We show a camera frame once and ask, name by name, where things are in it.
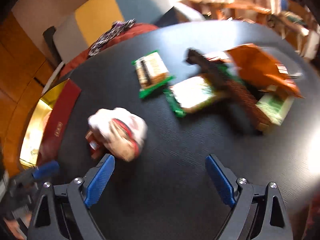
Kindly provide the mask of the brown black brick bar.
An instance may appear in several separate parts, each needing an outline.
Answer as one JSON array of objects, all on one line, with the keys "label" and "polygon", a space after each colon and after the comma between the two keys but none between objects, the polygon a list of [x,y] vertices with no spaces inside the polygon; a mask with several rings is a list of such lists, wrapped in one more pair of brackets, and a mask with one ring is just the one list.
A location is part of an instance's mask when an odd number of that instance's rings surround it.
[{"label": "brown black brick bar", "polygon": [[227,70],[223,68],[222,61],[210,60],[192,48],[187,50],[186,61],[189,64],[200,66],[202,72],[207,74],[210,82],[216,89],[227,92],[246,112],[256,130],[264,132],[269,128],[271,121],[267,115],[257,107],[258,101],[247,90],[245,85],[227,73]]}]

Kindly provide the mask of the green tea box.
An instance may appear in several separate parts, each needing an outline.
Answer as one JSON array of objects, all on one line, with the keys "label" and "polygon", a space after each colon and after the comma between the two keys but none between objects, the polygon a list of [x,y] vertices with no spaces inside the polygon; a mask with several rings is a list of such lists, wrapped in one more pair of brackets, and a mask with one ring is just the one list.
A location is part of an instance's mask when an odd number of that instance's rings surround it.
[{"label": "green tea box", "polygon": [[294,98],[291,96],[281,99],[275,94],[265,93],[258,100],[256,106],[269,118],[273,125],[281,126],[293,102]]}]

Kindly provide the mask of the cracker pack green label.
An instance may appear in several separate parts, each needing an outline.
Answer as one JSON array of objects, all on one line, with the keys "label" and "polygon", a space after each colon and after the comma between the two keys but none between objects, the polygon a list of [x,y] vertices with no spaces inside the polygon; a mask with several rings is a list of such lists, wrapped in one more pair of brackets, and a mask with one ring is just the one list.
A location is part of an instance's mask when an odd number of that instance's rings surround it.
[{"label": "cracker pack green label", "polygon": [[203,76],[193,76],[164,90],[170,109],[178,118],[195,113],[221,97],[209,80]]}]

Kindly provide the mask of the cracker pack with black stripe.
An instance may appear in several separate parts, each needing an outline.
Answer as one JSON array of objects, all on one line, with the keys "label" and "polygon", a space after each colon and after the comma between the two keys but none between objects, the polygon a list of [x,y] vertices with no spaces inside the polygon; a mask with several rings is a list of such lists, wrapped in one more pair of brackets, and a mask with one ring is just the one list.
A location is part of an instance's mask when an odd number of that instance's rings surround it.
[{"label": "cracker pack with black stripe", "polygon": [[145,99],[175,77],[170,74],[157,50],[132,61],[140,84],[139,98]]}]

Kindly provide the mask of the orange snack bag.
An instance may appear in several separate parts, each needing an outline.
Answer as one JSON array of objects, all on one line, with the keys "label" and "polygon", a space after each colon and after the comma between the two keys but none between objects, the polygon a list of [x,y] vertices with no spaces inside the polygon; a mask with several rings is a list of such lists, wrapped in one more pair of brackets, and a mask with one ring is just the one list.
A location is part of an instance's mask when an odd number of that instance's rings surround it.
[{"label": "orange snack bag", "polygon": [[303,97],[287,68],[259,46],[242,44],[225,53],[238,67],[240,78],[255,88],[276,94],[281,99],[289,96]]}]

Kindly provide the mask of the red gold tray box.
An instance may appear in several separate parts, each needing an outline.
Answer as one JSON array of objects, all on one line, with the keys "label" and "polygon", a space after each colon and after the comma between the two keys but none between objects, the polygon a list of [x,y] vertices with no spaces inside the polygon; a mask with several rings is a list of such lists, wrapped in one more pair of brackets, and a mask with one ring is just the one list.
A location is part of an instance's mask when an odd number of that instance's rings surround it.
[{"label": "red gold tray box", "polygon": [[40,97],[21,145],[20,163],[23,167],[35,167],[56,159],[80,93],[80,87],[66,79]]}]

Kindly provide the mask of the leopard print cloth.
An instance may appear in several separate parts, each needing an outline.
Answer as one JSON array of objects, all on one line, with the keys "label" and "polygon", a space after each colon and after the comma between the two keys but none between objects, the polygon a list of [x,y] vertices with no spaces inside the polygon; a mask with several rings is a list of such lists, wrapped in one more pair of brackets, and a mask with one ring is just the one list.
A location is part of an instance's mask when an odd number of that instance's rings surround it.
[{"label": "leopard print cloth", "polygon": [[88,57],[93,57],[97,55],[106,45],[110,42],[113,38],[117,37],[118,35],[126,32],[130,28],[132,28],[136,23],[135,19],[131,19],[128,21],[115,21],[112,24],[111,29],[104,32],[89,48]]}]

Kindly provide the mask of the red quilted jacket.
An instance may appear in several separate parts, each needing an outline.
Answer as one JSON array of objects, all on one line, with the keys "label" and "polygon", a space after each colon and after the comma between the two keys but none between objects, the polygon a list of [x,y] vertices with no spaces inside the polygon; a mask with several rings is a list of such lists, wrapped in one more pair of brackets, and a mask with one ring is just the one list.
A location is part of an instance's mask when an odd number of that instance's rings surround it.
[{"label": "red quilted jacket", "polygon": [[[135,23],[129,30],[124,31],[123,33],[119,34],[118,36],[114,37],[110,41],[107,42],[107,44],[103,45],[102,51],[114,46],[116,44],[119,44],[120,42],[129,40],[135,36],[142,35],[154,30],[157,30],[158,27],[153,24],[147,24],[147,23]],[[60,71],[59,78],[65,76],[70,71],[77,68],[80,64],[85,62],[87,59],[89,59],[89,51],[90,47],[86,50],[82,51],[78,56],[76,56],[74,59],[72,59],[69,63],[65,64],[65,66]]]}]

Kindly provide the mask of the wooden side table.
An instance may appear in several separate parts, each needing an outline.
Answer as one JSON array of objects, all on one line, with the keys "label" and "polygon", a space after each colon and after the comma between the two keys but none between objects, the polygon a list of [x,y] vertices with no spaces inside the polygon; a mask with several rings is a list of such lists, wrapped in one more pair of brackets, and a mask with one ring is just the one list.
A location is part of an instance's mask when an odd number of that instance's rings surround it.
[{"label": "wooden side table", "polygon": [[211,16],[216,16],[218,20],[224,19],[223,9],[231,9],[232,17],[237,18],[236,10],[251,10],[257,13],[256,22],[266,19],[271,14],[271,9],[261,7],[252,2],[244,0],[188,0],[192,4],[198,6],[204,5],[210,9]]}]

